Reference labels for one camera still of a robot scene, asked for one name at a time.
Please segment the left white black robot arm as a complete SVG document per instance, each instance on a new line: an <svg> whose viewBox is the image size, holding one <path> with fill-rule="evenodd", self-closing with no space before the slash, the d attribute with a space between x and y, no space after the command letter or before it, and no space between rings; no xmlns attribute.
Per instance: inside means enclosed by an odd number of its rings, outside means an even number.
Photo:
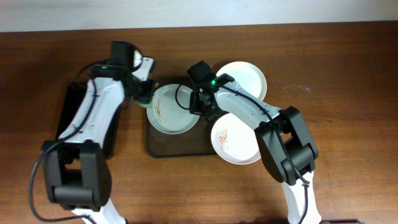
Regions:
<svg viewBox="0 0 398 224"><path fill-rule="evenodd" d="M43 144L36 163L44 168L50 202L73 212L63 221L127 223L110 198L112 179L103 149L125 98L151 102L156 82L149 74L154 67L152 57L109 58L83 67L89 76L84 99L58 139Z"/></svg>

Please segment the white plate with stains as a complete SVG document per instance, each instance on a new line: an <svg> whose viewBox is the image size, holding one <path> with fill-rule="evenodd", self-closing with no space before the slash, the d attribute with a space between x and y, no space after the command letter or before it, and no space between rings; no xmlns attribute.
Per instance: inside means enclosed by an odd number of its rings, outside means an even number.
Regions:
<svg viewBox="0 0 398 224"><path fill-rule="evenodd" d="M179 84L164 85L154 92L152 106L147 109L150 124L165 134L181 134L193 128L199 115L190 114L175 100Z"/></svg>

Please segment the yellow green sponge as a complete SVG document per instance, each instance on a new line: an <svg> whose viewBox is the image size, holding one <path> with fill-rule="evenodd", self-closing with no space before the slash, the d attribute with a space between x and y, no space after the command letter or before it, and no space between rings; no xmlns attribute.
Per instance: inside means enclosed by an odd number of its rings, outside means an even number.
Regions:
<svg viewBox="0 0 398 224"><path fill-rule="evenodd" d="M143 108L151 108L152 107L152 99L150 98L149 100L136 100L136 103L143 107Z"/></svg>

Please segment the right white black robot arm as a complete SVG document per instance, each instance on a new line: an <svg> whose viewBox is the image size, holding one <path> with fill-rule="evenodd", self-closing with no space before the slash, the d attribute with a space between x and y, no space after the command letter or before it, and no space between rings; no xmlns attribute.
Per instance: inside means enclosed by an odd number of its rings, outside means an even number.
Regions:
<svg viewBox="0 0 398 224"><path fill-rule="evenodd" d="M226 73L190 79L191 114L225 111L254 131L264 167L284 190L289 223L321 223L312 184L318 149L300 111L268 105Z"/></svg>

